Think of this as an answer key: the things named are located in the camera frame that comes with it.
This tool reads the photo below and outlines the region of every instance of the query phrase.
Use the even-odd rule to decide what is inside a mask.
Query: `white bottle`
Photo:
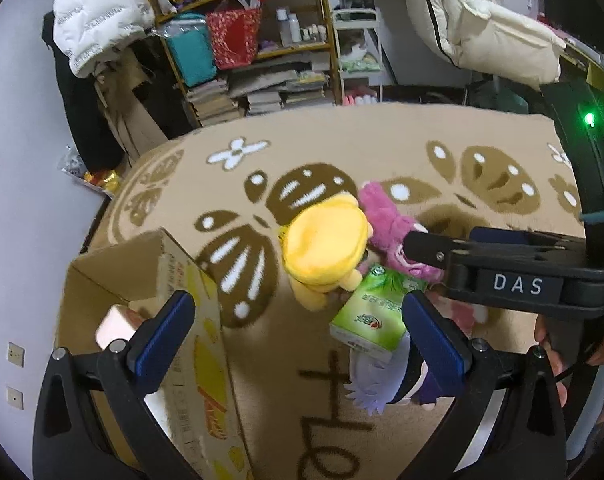
[[[287,9],[281,7],[275,12],[278,17],[278,27],[280,28],[282,46],[291,46],[293,42],[291,41],[291,27],[288,23]]]
[[[291,29],[291,41],[293,43],[300,43],[302,36],[300,34],[300,23],[298,22],[298,16],[296,14],[290,14],[288,16],[288,26]]]

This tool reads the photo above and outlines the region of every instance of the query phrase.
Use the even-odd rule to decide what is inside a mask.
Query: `pink plush toy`
[[[373,226],[373,236],[369,241],[386,255],[383,265],[429,283],[442,280],[443,270],[407,260],[404,256],[402,241],[406,234],[427,230],[414,218],[401,215],[379,182],[365,184],[358,199],[368,223]]]

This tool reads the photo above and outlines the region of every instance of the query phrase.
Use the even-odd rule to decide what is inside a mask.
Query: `beige rug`
[[[257,480],[395,480],[448,407],[369,417],[344,396],[336,309],[295,303],[277,229],[369,180],[434,232],[475,225],[582,235],[572,170],[553,123],[447,105],[282,112],[169,142],[134,166],[93,247],[166,228],[220,285],[228,360]],[[499,311],[477,333],[533,344],[534,317]]]

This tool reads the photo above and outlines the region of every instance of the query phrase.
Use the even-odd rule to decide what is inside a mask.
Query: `green packet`
[[[381,265],[373,265],[330,325],[331,336],[387,363],[406,332],[402,299],[427,282]]]

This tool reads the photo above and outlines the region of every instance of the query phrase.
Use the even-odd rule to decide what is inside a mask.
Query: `open cardboard box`
[[[83,254],[70,265],[58,320],[58,346],[100,351],[95,330],[114,304],[153,317],[176,289],[191,293],[195,322],[160,390],[147,396],[156,420],[204,480],[253,478],[220,332],[217,286],[164,230]],[[96,407],[118,456],[135,457],[104,394]]]

